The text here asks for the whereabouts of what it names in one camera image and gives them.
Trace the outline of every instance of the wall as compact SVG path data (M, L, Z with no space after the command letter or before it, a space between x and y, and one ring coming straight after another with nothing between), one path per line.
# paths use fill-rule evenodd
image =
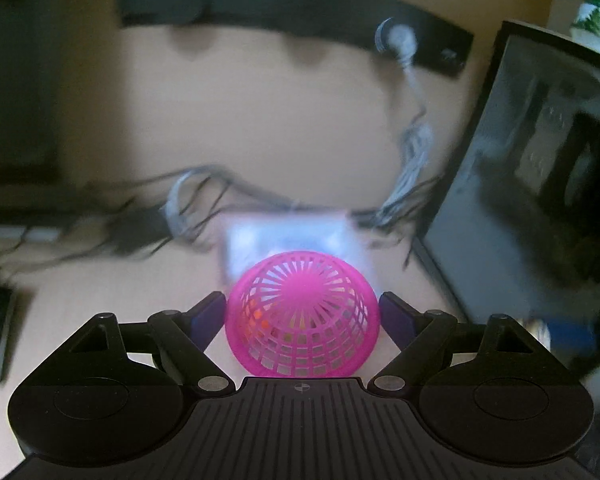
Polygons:
M552 0L546 28L570 36L571 23L578 15L578 10L584 0Z
M544 25L551 0L404 0L475 34L458 80L418 70L443 167L480 88L504 19ZM118 30L114 0L68 0L63 156L76 181L219 162L300 200L381 203L413 112L390 60L261 30Z

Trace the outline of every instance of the circular cover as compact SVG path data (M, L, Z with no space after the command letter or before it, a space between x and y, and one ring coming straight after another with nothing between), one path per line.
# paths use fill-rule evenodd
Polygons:
M229 296L226 335L262 377L344 377L378 339L378 300L364 277L326 254L276 254L245 272Z

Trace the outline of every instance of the white cable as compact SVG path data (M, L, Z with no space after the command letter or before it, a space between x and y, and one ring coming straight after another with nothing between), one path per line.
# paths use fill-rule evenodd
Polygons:
M407 197L416 184L420 171L429 160L429 152L433 145L431 126L423 121L427 113L424 91L413 73L413 56L415 56L418 49L415 33L411 27L406 25L392 26L390 20L390 18L384 20L376 30L376 47L380 51L384 50L381 42L382 30L384 27L391 27L387 34L387 46L397 54L407 84L416 95L420 111L401 135L402 170L396 180L394 190L376 212L376 225L378 226L390 224L395 215L400 212L402 199Z
M388 34L386 34L386 45L382 42L382 35L385 27L391 27L388 29ZM427 113L426 99L422 87L413 73L413 56L418 49L418 43L413 29L406 25L394 25L391 18L384 20L378 27L378 30L376 30L376 47L380 52L390 48L397 54L397 59L402 67L407 84L414 92L420 107L419 112L400 136L402 170L396 180L394 190L392 190L389 197L377 211L358 214L360 216L359 219L364 219L363 223L365 224L370 226L385 226L392 224L404 213L406 199L415 186L420 171L428 161L429 152L433 145L433 132L429 124L423 121L423 118ZM274 209L286 211L329 209L326 207L302 204L297 200L291 200L287 197L265 191L257 186L252 186L222 166L210 165L189 168L182 173L176 172L173 174L173 176L179 175L179 178L171 187L167 201L163 207L164 216L174 238L187 239L195 236L195 232L192 231L195 231L194 227L196 223L200 221L200 218L198 218L195 213L181 213L180 189L182 184L190 177L200 174L208 174L213 178L217 178L238 192L256 199L262 204L266 204L270 207L272 206ZM146 183L152 181L154 181L154 179L148 179Z

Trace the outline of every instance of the desk surface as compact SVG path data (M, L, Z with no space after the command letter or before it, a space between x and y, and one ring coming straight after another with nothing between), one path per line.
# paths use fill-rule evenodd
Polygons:
M448 310L417 258L413 257L402 270L406 245L370 254L384 290L392 290L421 311ZM174 244L142 262L84 260L35 274L19 274L14 280L31 300L16 316L11 366L7 380L0 385L0 478L22 460L6 415L11 393L93 314L110 311L119 322L144 321L159 310L187 310L212 290L223 290L216 251L195 254ZM224 330L206 353L236 384L247 375L231 354ZM368 381L396 354L397 347L381 330L374 352L358 375ZM132 358L150 363L147 356Z

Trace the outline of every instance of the cable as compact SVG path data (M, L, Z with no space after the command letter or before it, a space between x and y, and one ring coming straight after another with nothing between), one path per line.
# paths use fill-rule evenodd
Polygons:
M113 211L113 214L125 212L127 209L129 209L129 207L131 207L133 204L135 204L137 200L138 200L137 195L134 195L131 198L129 198L128 200L125 200L120 206L118 206L117 209L115 209Z
M149 258L151 258L155 253L157 253L161 248L163 248L164 246L166 246L167 244L173 242L173 238L165 238L163 241L161 241L160 243L158 243L153 249L151 249L150 251L148 251L146 254L142 254L140 257L133 257L132 260L135 262L142 262L144 260L148 260Z
M422 168L427 163L433 144L433 133L429 124L424 121L427 113L426 98L413 72L413 57L418 49L413 29L406 25L395 23L392 18L389 18L379 25L376 30L375 40L376 47L380 52L392 50L397 54L397 60L402 67L407 84L414 92L418 102L419 111L401 135L402 170L396 180L394 189L379 208L354 210L351 212L351 216L360 227L380 229L385 233L396 230L398 237L404 237L401 226L413 220L422 208L423 203L427 200L427 195L423 197L423 194L425 192L428 194L430 191L429 185L435 184L438 180L438 177L435 177L434 179L416 184ZM203 179L197 184L189 201L184 206L180 206L180 190L183 184L190 178L197 176L203 176ZM87 184L87 188L103 192L125 190L149 186L173 178L176 179L176 182L171 186L167 200L163 206L164 216L172 238L184 239L192 245L197 243L208 222L217 214L226 210L224 207L220 209L216 209L216 207L229 189L255 200L259 207L252 207L252 210L261 210L263 208L280 212L290 210L333 210L326 206L301 203L254 186L227 168L217 164L183 168L182 170L170 171L136 181L115 183L92 182ZM206 217L201 219L199 212L195 210L191 212L191 210L194 208L194 204L202 189L213 180L221 182L223 188ZM420 203L414 205L413 202L416 199L419 199Z
M80 251L77 253L66 254L65 256L60 256L59 258L53 258L44 262L17 262L17 267L11 271L9 277L12 278L16 274L25 274L28 272L38 272L39 270L50 269L60 264L73 262L75 260L92 258L94 256L101 256L104 254L105 248L106 243L101 242L96 246L92 247L91 249L87 249L85 251Z
M407 83L416 95L419 112L402 133L402 171L396 180L394 190L380 206L376 214L376 225L386 226L394 223L396 207L408 196L416 184L420 171L429 160L433 146L433 130L423 119L427 114L424 91L413 73L413 57L418 49L415 33L411 27L393 24L392 18L384 20L376 30L376 48L383 52L393 50L407 79Z
M18 241L13 244L11 247L9 247L8 249L5 249L3 251L0 251L0 257L2 256L7 256L8 254L12 254L15 251L17 251L19 248L21 248L25 243L26 243L26 235L27 232L29 231L29 228L27 228L21 235L20 238L18 239Z

